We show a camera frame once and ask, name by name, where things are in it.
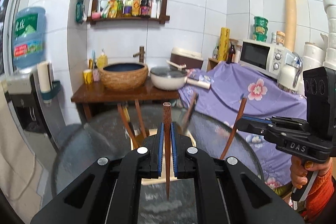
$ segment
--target green container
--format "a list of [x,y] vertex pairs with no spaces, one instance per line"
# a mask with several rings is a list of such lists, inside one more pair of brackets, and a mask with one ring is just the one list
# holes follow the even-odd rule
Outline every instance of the green container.
[[263,17],[254,17],[254,25],[267,28],[268,20]]
[[267,36],[261,33],[253,33],[253,40],[266,42]]
[[257,25],[253,25],[253,27],[254,27],[254,32],[255,33],[260,33],[260,34],[263,34],[263,35],[267,35],[268,28],[264,28],[262,26],[257,26]]

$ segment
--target fingernail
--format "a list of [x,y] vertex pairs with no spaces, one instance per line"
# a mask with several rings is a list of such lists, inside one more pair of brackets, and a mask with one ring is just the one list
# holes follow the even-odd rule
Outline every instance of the fingernail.
[[312,161],[307,161],[305,164],[304,164],[304,167],[306,168],[306,169],[310,169],[310,168],[312,168],[313,167],[313,165],[314,165],[314,163],[312,162]]

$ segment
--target cooking pot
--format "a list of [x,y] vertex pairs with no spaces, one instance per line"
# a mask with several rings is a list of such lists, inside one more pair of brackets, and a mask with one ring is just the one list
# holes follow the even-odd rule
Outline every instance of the cooking pot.
[[187,77],[187,71],[174,67],[154,67],[151,69],[151,80],[160,90],[178,90],[188,83],[204,89],[210,89],[210,84]]

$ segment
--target hand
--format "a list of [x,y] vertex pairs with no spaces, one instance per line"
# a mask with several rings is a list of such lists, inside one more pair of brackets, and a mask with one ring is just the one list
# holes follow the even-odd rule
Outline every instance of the hand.
[[292,156],[292,165],[290,170],[293,186],[297,189],[301,189],[303,185],[306,185],[308,182],[306,178],[308,171],[319,170],[319,176],[323,177],[329,171],[332,162],[332,158],[328,158],[328,160],[323,164],[307,161],[303,167],[302,159],[297,156]]

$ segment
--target camera lens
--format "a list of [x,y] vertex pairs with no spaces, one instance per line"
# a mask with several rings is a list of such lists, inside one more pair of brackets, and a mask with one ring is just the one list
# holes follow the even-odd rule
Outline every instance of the camera lens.
[[304,86],[306,88],[306,91],[309,91],[309,82],[307,80],[305,81]]
[[310,86],[311,86],[311,93],[316,94],[317,92],[317,84],[315,79],[310,80]]
[[323,95],[324,92],[325,92],[325,90],[326,90],[326,87],[324,85],[324,82],[323,82],[323,80],[320,80],[320,82],[319,82],[319,91],[320,91],[320,93]]

